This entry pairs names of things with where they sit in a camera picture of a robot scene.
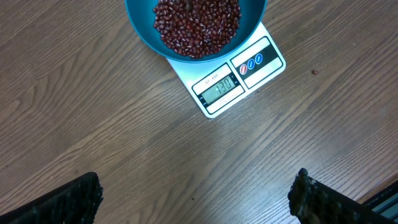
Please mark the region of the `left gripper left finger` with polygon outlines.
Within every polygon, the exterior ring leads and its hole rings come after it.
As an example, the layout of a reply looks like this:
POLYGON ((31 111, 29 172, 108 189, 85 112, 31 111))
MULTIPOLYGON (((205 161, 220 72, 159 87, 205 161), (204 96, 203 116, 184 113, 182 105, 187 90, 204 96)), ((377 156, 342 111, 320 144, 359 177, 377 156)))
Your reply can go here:
POLYGON ((97 173, 87 172, 1 215, 1 223, 93 224, 102 200, 103 188, 97 173))

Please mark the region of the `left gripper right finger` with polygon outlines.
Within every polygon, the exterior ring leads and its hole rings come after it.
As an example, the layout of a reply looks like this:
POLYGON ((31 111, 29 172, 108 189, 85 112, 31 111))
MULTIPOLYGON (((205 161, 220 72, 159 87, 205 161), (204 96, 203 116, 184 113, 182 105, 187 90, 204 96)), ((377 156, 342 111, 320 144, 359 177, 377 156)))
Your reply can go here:
POLYGON ((300 223, 394 223, 395 185, 358 203, 308 175, 302 168, 287 195, 300 223))

